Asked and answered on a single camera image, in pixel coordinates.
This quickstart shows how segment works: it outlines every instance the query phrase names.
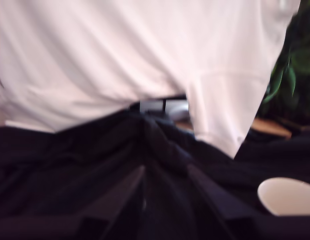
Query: white bowl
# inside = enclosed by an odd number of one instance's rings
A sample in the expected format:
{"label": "white bowl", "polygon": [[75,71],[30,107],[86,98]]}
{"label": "white bowl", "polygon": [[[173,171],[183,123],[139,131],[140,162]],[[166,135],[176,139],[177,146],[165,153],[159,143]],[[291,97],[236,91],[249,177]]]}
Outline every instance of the white bowl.
{"label": "white bowl", "polygon": [[261,203],[276,216],[310,215],[310,184],[286,177],[274,177],[258,187]]}

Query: plant leaf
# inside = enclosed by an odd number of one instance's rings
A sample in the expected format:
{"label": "plant leaf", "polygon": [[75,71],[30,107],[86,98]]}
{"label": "plant leaf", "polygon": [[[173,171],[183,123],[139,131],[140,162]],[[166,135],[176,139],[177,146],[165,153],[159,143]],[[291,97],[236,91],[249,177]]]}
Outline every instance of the plant leaf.
{"label": "plant leaf", "polygon": [[296,74],[292,67],[288,67],[288,82],[291,88],[291,93],[294,95],[296,88]]}
{"label": "plant leaf", "polygon": [[285,87],[280,91],[280,96],[284,100],[284,104],[289,109],[295,111],[297,109],[298,103],[299,103],[299,94],[296,92],[293,96],[291,95],[291,91],[289,87]]}
{"label": "plant leaf", "polygon": [[271,72],[271,76],[274,75],[274,73],[276,72],[276,69],[277,69],[277,63],[276,63],[276,65],[274,66],[274,68],[273,68],[273,70],[272,70],[272,72]]}
{"label": "plant leaf", "polygon": [[266,96],[266,98],[263,100],[264,104],[268,103],[277,94],[277,92],[280,88],[281,80],[283,79],[283,74],[284,74],[284,70],[281,69],[281,71],[279,72],[278,76],[275,78],[275,80],[271,86],[272,92],[268,96]]}
{"label": "plant leaf", "polygon": [[309,54],[294,54],[291,57],[294,69],[304,75],[310,75],[310,56]]}

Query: black fabric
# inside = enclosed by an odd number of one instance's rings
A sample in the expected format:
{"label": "black fabric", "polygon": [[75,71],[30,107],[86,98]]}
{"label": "black fabric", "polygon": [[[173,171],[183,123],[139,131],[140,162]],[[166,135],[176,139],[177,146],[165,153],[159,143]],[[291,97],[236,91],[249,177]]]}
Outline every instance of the black fabric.
{"label": "black fabric", "polygon": [[138,228],[139,240],[219,239],[209,231],[213,224],[207,222],[202,231],[206,223],[200,219],[214,213],[207,207],[201,212],[198,209],[205,206],[205,200],[194,193],[189,165],[200,169],[247,208],[274,219],[261,207],[257,187],[271,177],[310,183],[310,133],[290,141],[247,142],[231,160],[169,122],[129,111],[58,134],[0,127],[0,223],[14,218],[83,219],[85,209],[144,167],[143,190],[132,189],[135,194],[128,194],[126,203],[119,204],[129,207],[108,206],[117,194],[120,196],[116,193],[105,198],[109,201],[102,201],[99,207],[104,208],[103,214],[90,217],[85,228],[74,220],[68,228],[72,234],[55,228],[54,236],[37,234],[36,239],[75,239],[74,229],[76,237],[80,233],[87,234],[86,239],[119,239],[124,223]]}

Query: white shirt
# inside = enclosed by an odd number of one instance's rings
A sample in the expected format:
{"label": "white shirt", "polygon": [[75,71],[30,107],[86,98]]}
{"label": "white shirt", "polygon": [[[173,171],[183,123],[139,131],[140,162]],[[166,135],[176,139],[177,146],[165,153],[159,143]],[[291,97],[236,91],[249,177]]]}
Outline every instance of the white shirt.
{"label": "white shirt", "polygon": [[186,93],[196,138],[245,139],[299,0],[0,0],[6,125],[58,132]]}

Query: green plant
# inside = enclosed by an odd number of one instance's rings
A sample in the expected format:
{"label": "green plant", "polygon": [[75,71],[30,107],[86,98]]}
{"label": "green plant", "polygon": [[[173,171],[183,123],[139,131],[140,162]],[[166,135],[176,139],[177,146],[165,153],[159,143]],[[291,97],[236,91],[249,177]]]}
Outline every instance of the green plant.
{"label": "green plant", "polygon": [[310,124],[310,0],[302,1],[286,34],[258,115]]}

